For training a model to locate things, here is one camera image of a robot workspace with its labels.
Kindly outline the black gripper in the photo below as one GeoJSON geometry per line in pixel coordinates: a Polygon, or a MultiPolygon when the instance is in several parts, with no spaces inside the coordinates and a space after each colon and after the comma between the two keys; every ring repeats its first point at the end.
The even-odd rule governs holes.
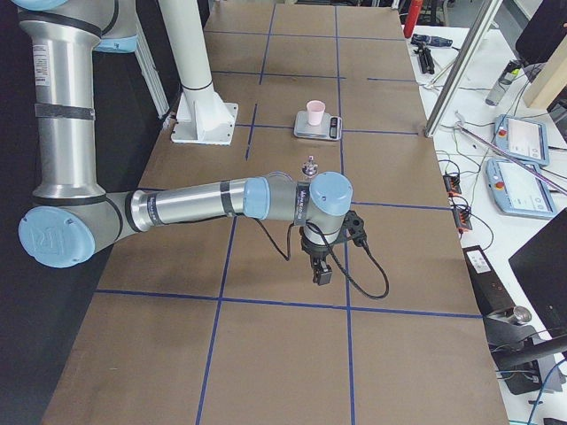
{"type": "Polygon", "coordinates": [[[310,266],[313,270],[313,283],[329,284],[332,269],[327,257],[333,252],[332,246],[313,243],[306,236],[301,237],[301,249],[309,256],[310,266]]]}

